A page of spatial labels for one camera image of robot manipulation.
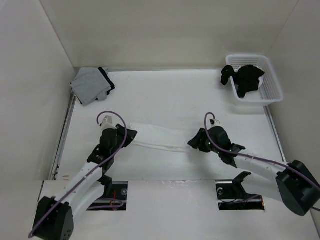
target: white cloth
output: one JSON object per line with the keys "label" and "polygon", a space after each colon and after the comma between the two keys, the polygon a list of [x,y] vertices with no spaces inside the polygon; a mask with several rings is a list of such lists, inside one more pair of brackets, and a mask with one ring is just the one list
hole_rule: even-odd
{"label": "white cloth", "polygon": [[162,126],[130,123],[129,129],[138,132],[132,144],[170,152],[184,153],[190,148],[188,142],[197,130],[172,129]]}

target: white table surface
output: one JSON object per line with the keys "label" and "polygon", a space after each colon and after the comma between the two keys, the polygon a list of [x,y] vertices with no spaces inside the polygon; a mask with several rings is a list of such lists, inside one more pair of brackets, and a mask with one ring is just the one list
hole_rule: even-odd
{"label": "white table surface", "polygon": [[[67,183],[46,181],[41,197]],[[265,211],[219,211],[213,180],[129,181],[126,211],[85,212],[71,240],[319,240],[310,212],[263,199]]]}
{"label": "white table surface", "polygon": [[[264,109],[236,108],[231,85],[220,83],[220,70],[110,72],[116,89],[105,101],[82,106],[77,100],[59,165],[58,180],[70,180],[99,144],[96,116],[119,113],[129,123],[193,130],[213,112],[233,143],[255,155],[282,161]],[[114,123],[120,121],[113,117]],[[107,175],[114,181],[225,180],[242,170],[224,164],[215,153],[174,153],[133,146],[122,149]]]}

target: white wall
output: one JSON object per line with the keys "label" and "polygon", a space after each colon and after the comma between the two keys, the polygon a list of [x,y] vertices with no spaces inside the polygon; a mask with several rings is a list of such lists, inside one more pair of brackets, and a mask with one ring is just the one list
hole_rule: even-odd
{"label": "white wall", "polygon": [[[306,163],[320,182],[320,1],[300,0],[268,57],[284,100],[271,106],[288,161]],[[313,212],[318,231],[320,212]]]}
{"label": "white wall", "polygon": [[298,0],[41,0],[75,67],[221,68],[266,54]]}
{"label": "white wall", "polygon": [[0,182],[1,239],[27,240],[34,222],[42,181]]}
{"label": "white wall", "polygon": [[74,69],[39,0],[0,0],[0,182],[42,180]]}

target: laundry basket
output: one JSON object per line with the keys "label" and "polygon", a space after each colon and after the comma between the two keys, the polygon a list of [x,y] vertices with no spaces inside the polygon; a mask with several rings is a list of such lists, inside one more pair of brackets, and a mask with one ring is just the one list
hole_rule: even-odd
{"label": "laundry basket", "polygon": [[281,102],[284,99],[278,78],[273,70],[269,59],[262,55],[235,54],[228,55],[226,63],[231,65],[236,71],[238,68],[253,65],[265,72],[262,86],[258,91],[251,91],[245,94],[244,98],[239,98],[237,94],[238,86],[235,85],[233,77],[230,77],[233,93],[235,96],[235,104],[237,106],[267,106],[275,102]]}

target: folded gray shirt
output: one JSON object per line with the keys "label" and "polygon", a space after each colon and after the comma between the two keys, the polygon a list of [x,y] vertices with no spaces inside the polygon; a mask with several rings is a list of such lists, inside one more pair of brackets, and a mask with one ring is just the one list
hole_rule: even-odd
{"label": "folded gray shirt", "polygon": [[115,88],[107,74],[102,67],[82,67],[79,70],[71,82],[71,88],[83,105],[107,99],[109,92]]}

